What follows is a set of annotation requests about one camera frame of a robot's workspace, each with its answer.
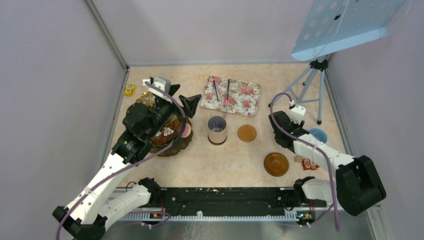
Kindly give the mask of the brown wooden lid coaster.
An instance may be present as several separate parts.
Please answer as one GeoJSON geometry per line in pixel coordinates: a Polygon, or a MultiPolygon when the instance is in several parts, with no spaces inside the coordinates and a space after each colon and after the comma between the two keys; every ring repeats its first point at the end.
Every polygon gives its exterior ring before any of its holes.
{"type": "Polygon", "coordinates": [[[285,175],[290,167],[288,159],[279,152],[269,153],[263,160],[263,166],[265,171],[274,177],[285,175]]]}

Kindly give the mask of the pink frosted donut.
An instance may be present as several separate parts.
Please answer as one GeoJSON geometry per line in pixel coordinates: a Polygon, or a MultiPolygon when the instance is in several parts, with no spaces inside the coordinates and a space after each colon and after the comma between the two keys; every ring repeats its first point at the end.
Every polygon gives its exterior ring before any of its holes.
{"type": "Polygon", "coordinates": [[[192,127],[191,127],[191,125],[190,124],[186,124],[185,125],[185,127],[184,127],[184,131],[183,131],[183,133],[182,133],[182,135],[181,135],[181,137],[183,138],[183,139],[185,139],[185,138],[187,138],[190,134],[191,134],[191,132],[192,132],[192,127]]]}

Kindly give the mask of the black handled steel tongs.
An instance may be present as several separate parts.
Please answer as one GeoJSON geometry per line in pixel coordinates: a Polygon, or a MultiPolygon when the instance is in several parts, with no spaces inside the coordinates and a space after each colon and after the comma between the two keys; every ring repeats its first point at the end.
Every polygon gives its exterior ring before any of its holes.
{"type": "Polygon", "coordinates": [[[229,112],[230,79],[222,77],[212,78],[215,103],[213,109],[218,111],[223,118],[227,118],[229,112]]]}

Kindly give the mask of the light blue mug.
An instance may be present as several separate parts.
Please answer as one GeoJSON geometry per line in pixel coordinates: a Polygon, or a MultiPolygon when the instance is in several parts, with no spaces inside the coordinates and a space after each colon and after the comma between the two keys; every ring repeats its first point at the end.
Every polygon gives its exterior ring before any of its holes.
{"type": "Polygon", "coordinates": [[[323,142],[326,144],[328,142],[328,135],[327,133],[318,127],[313,127],[309,130],[309,133],[313,135],[317,140],[323,142]]]}

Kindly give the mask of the light wooden coaster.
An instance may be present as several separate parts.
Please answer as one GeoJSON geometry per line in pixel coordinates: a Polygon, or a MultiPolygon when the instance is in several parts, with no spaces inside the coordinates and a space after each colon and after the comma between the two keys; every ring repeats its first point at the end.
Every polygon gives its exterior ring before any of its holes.
{"type": "Polygon", "coordinates": [[[237,130],[238,138],[243,142],[252,142],[257,137],[257,130],[252,125],[242,125],[237,130]]]}

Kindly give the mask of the dark wooden coaster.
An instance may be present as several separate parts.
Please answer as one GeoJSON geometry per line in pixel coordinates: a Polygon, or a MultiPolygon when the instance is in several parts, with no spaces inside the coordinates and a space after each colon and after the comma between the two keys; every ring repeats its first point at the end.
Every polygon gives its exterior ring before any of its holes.
{"type": "Polygon", "coordinates": [[[212,145],[215,145],[215,146],[222,145],[222,144],[224,144],[224,143],[227,141],[227,137],[226,137],[223,141],[221,141],[221,142],[214,142],[214,141],[212,141],[209,137],[208,137],[207,139],[208,139],[208,141],[209,141],[212,145]]]}

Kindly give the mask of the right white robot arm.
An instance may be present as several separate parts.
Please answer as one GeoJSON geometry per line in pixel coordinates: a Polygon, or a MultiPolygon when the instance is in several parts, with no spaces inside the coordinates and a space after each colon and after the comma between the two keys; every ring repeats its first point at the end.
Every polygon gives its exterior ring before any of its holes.
{"type": "Polygon", "coordinates": [[[303,124],[292,122],[284,111],[268,116],[277,144],[327,170],[329,179],[305,177],[295,182],[293,200],[307,206],[312,200],[336,202],[357,216],[387,197],[374,162],[366,155],[342,153],[316,139],[303,124]]]}

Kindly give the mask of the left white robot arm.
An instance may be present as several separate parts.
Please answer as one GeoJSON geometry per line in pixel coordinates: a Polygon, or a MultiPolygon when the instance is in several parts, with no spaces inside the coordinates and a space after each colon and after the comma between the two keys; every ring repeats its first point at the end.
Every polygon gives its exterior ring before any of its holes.
{"type": "Polygon", "coordinates": [[[153,95],[153,104],[136,102],[127,108],[122,121],[125,130],[103,166],[74,200],[53,211],[53,217],[58,221],[56,239],[65,230],[74,240],[99,240],[112,224],[134,208],[145,204],[154,207],[160,202],[161,194],[150,184],[139,184],[112,201],[109,196],[135,167],[156,157],[152,153],[156,146],[154,138],[172,116],[180,118],[177,135],[162,144],[161,152],[181,142],[202,95],[174,98],[179,84],[158,83],[153,79],[144,84],[153,95]]]}

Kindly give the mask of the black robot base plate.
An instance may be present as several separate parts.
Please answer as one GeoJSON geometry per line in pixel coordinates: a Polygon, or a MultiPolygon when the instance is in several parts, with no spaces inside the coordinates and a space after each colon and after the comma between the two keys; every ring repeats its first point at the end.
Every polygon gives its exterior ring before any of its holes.
{"type": "Polygon", "coordinates": [[[143,205],[173,217],[279,217],[298,208],[326,208],[323,200],[308,200],[292,187],[168,187],[143,205]]]}

